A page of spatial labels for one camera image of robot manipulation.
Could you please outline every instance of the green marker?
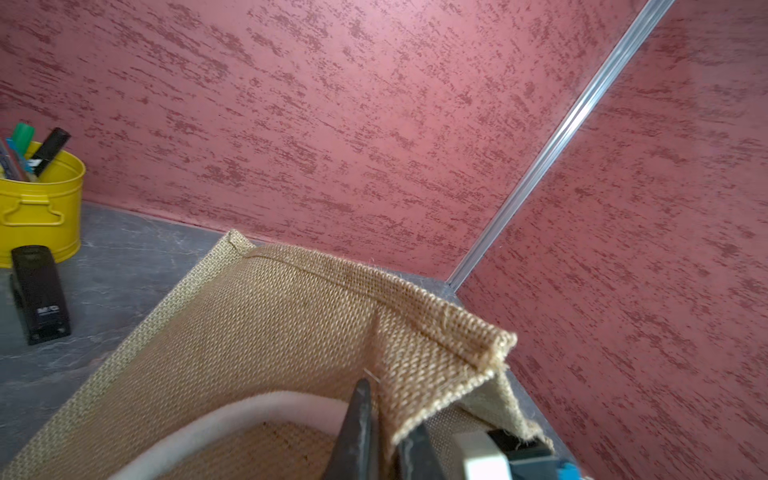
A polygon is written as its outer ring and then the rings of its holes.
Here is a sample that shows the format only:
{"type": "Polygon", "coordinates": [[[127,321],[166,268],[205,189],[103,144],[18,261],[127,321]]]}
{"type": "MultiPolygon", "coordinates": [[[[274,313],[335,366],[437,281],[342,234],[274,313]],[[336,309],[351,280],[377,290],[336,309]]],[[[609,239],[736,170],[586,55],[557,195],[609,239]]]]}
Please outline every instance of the green marker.
{"type": "Polygon", "coordinates": [[[13,140],[13,143],[16,144],[16,148],[18,148],[18,152],[21,155],[24,155],[27,153],[27,149],[29,148],[29,144],[32,142],[32,137],[35,136],[35,127],[30,127],[27,124],[16,124],[16,128],[13,130],[13,135],[11,136],[11,139],[13,140]]]}

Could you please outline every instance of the red textured wall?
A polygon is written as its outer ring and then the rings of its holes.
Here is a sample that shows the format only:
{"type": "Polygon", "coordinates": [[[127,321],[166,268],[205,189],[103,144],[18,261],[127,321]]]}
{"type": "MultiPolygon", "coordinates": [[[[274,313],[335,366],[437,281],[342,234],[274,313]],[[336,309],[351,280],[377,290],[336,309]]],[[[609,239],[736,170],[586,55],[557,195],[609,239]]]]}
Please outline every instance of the red textured wall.
{"type": "Polygon", "coordinates": [[[768,477],[767,25],[678,0],[460,290],[596,478],[768,477]]]}
{"type": "Polygon", "coordinates": [[[10,0],[0,119],[88,200],[445,278],[641,5],[10,0]]]}

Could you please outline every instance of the metal strip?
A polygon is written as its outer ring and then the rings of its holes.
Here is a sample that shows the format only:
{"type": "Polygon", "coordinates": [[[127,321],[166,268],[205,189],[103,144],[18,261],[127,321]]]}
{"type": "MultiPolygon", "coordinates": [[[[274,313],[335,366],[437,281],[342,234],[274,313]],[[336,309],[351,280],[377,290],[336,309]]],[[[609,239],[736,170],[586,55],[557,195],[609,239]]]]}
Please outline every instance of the metal strip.
{"type": "Polygon", "coordinates": [[[581,93],[568,115],[554,131],[541,149],[536,160],[518,183],[517,187],[507,197],[502,207],[496,212],[491,223],[483,230],[480,237],[469,249],[462,262],[448,278],[448,285],[454,291],[467,280],[467,277],[480,262],[485,252],[493,244],[494,240],[504,230],[512,217],[520,210],[520,206],[528,198],[538,182],[547,173],[549,167],[558,159],[560,153],[571,141],[576,131],[584,120],[592,112],[594,106],[603,97],[605,91],[614,83],[616,77],[632,59],[632,55],[643,44],[648,35],[654,30],[674,0],[648,0],[643,9],[637,14],[632,25],[621,37],[614,50],[608,55],[600,70],[594,75],[581,93]]]}

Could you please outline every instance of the burlap bag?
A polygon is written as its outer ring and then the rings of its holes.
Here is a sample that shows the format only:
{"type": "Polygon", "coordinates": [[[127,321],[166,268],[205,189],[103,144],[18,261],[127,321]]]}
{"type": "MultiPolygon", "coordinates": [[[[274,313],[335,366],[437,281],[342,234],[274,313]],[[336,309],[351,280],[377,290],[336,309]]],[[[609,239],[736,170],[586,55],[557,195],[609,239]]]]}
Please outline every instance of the burlap bag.
{"type": "MultiPolygon", "coordinates": [[[[368,266],[229,232],[3,472],[103,479],[198,417],[274,390],[348,401],[371,380],[380,461],[429,417],[450,434],[495,425],[524,438],[505,377],[508,333],[368,266]]],[[[264,424],[213,445],[167,478],[318,478],[334,438],[264,424]]]]}

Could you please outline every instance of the pen holder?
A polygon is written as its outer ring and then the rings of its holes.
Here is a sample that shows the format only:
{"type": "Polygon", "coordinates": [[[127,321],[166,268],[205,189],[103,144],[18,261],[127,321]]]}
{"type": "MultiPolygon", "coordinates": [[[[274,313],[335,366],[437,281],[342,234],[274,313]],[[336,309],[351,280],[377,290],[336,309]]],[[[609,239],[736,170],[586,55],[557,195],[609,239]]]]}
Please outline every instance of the pen holder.
{"type": "MultiPolygon", "coordinates": [[[[39,146],[32,142],[27,158],[39,146]]],[[[0,268],[10,268],[11,250],[23,245],[48,247],[56,263],[80,250],[83,175],[83,162],[61,151],[38,182],[0,179],[0,268]]]]}

